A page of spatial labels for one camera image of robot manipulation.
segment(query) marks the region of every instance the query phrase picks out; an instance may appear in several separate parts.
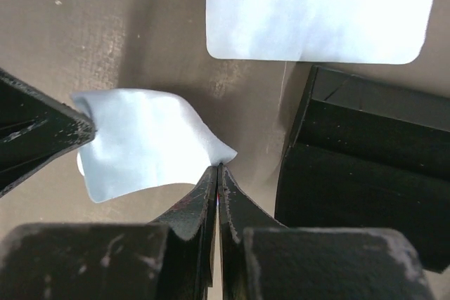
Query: white fabric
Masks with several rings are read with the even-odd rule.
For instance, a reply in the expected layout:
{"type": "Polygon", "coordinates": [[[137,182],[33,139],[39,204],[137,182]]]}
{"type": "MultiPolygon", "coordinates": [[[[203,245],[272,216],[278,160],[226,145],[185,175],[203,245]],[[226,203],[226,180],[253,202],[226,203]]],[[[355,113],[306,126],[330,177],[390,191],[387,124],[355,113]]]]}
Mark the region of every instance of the white fabric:
{"type": "Polygon", "coordinates": [[[411,62],[432,0],[207,0],[215,58],[411,62]]]}
{"type": "Polygon", "coordinates": [[[96,125],[96,137],[79,149],[78,161],[94,202],[159,185],[196,184],[209,165],[236,156],[174,94],[113,89],[72,99],[96,125]]]}

